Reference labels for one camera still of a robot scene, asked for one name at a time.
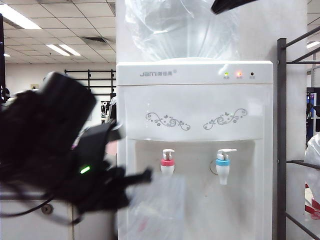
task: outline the brand logo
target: brand logo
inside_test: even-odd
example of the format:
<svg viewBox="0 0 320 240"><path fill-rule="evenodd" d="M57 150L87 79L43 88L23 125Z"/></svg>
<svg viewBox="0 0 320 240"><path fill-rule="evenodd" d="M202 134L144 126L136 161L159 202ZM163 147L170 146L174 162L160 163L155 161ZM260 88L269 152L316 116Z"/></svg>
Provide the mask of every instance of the brand logo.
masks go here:
<svg viewBox="0 0 320 240"><path fill-rule="evenodd" d="M172 76L176 74L177 70L173 71L144 71L140 74L140 77L153 77L153 76Z"/></svg>

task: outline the black metal frame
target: black metal frame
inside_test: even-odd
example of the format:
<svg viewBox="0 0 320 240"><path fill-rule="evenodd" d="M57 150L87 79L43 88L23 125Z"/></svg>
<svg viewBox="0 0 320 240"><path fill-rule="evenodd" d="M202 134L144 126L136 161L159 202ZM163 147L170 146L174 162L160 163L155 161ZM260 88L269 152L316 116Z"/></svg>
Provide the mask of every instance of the black metal frame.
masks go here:
<svg viewBox="0 0 320 240"><path fill-rule="evenodd" d="M287 164L297 164L308 168L320 170L320 165L309 164L303 160L287 160L287 64L320 64L320 60L304 60L305 58L320 51L320 47L307 54L293 60L287 61L287 48L293 44L307 38L308 36L320 31L320 27L307 32L306 34L288 42L286 38L280 38L277 42L278 67L277 67L277 153L278 153L278 183L277 183L277 239L285 240L287 237L287 218L295 223L315 240L320 240L313 232L292 217L287 210Z"/></svg>
<svg viewBox="0 0 320 240"><path fill-rule="evenodd" d="M0 90L0 97L3 94L4 101L6 97L6 64L5 64L5 38L4 38L4 17L0 14L0 86L3 89L4 94Z"/></svg>
<svg viewBox="0 0 320 240"><path fill-rule="evenodd" d="M99 96L111 96L114 91L115 88L117 87L114 83L114 81L116 81L115 79L115 70L111 69L111 70L64 70L64 74L68 75L68 73L87 73L87 78L75 78L75 80L79 80L79 81L87 81L87 88L88 90L91 92L91 89L94 88L111 88L111 93L98 93L98 94L93 94L93 95L99 95ZM91 73L110 73L110 78L91 78ZM102 85L102 86L94 86L94 85L90 85L90 81L110 81L110 85Z"/></svg>

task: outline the green indicator light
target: green indicator light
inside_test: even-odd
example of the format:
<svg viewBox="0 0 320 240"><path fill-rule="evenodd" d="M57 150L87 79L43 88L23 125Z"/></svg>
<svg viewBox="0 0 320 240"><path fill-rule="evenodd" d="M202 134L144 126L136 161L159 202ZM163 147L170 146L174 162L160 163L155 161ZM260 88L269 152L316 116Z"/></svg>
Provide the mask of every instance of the green indicator light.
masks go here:
<svg viewBox="0 0 320 240"><path fill-rule="evenodd" d="M80 171L81 174L84 174L90 170L90 166L86 166L84 169Z"/></svg>

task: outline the ceiling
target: ceiling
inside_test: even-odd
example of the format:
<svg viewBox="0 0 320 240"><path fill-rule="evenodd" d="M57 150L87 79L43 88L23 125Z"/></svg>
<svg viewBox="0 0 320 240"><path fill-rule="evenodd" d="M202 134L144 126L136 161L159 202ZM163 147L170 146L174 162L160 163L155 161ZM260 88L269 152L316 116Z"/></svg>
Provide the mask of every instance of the ceiling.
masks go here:
<svg viewBox="0 0 320 240"><path fill-rule="evenodd" d="M307 8L307 28L308 31L315 29L320 26L320 2L319 0L308 0ZM316 32L308 37L308 41L320 41L320 32ZM308 52L318 48L319 46L311 47L308 49Z"/></svg>
<svg viewBox="0 0 320 240"><path fill-rule="evenodd" d="M42 29L4 24L6 64L115 63L116 25L110 3L116 0L0 0ZM84 42L103 37L107 43ZM63 56L45 44L66 44L81 56Z"/></svg>

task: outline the decorative floral pattern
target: decorative floral pattern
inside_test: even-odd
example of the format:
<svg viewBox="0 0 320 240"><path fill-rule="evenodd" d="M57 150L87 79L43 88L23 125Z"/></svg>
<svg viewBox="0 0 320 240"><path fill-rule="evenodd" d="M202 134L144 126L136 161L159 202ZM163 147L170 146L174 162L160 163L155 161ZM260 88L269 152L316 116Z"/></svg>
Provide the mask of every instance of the decorative floral pattern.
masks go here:
<svg viewBox="0 0 320 240"><path fill-rule="evenodd" d="M158 127L160 127L161 125L166 126L166 127L175 127L175 126L179 126L182 130L184 131L188 131L190 130L191 126L189 124L184 123L181 120L177 120L175 118L173 118L172 116L168 116L165 115L164 117L159 117L158 114L156 114L155 112L149 112L145 118L152 122L155 123Z"/></svg>
<svg viewBox="0 0 320 240"><path fill-rule="evenodd" d="M210 122L207 122L205 125L203 125L203 128L205 130L210 130L213 128L215 124L218 125L226 125L229 123L237 123L239 119L242 119L243 117L248 115L248 111L244 108L237 109L234 114L229 114L225 112L224 114L220 115L216 119L212 119Z"/></svg>

